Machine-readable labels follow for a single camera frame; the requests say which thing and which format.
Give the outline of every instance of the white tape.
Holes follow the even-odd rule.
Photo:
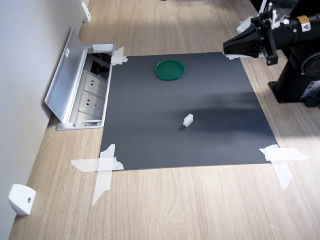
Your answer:
[[[124,56],[124,51],[125,51],[124,47],[120,47],[118,50],[114,51],[114,54],[111,57],[111,64],[113,66],[117,64],[122,65],[122,63],[128,62],[128,58]]]
[[[251,56],[239,55],[239,54],[225,54],[222,52],[229,60],[238,59],[238,58],[251,58]]]
[[[303,161],[309,157],[295,148],[266,148],[266,154],[272,161]]]
[[[111,167],[109,169],[99,170],[99,171],[116,170],[116,169],[113,169],[113,166],[117,165],[116,157],[77,159],[77,160],[71,160],[71,164],[83,173],[91,173],[91,172],[98,171],[100,160],[107,160],[107,162],[110,162],[113,164],[110,165]]]
[[[287,165],[287,161],[308,160],[309,157],[295,148],[279,148],[277,144],[259,149],[265,156],[266,161],[270,161],[273,170],[285,190],[291,179],[294,179]]]
[[[100,153],[100,158],[71,160],[71,164],[84,173],[97,172],[92,206],[101,195],[110,189],[112,170],[123,170],[124,166],[114,157],[116,145],[111,144]]]

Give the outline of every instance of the wooden desk surface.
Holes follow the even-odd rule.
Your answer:
[[[125,54],[223,50],[239,21],[254,16],[249,0],[91,0],[85,44],[116,43]],[[17,217],[10,239],[205,240],[320,238],[320,110],[278,104],[267,82],[286,59],[242,59],[280,147],[311,160],[289,162],[282,190],[270,164],[121,171],[91,207],[96,173],[80,173],[71,159],[99,156],[102,129],[56,131],[52,118],[28,186],[36,198]]]

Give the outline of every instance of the white wall bracket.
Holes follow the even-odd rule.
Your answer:
[[[36,191],[32,188],[21,184],[13,184],[8,200],[17,215],[26,216],[31,212],[35,197]]]

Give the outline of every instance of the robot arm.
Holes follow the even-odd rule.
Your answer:
[[[268,66],[278,63],[276,50],[299,46],[320,38],[320,14],[285,19],[275,27],[275,11],[260,13],[238,36],[223,43],[225,54],[257,58],[263,53]]]

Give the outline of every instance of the green lid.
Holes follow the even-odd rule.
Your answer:
[[[185,73],[185,66],[176,60],[165,60],[159,62],[155,67],[158,78],[165,81],[172,81],[180,78]]]

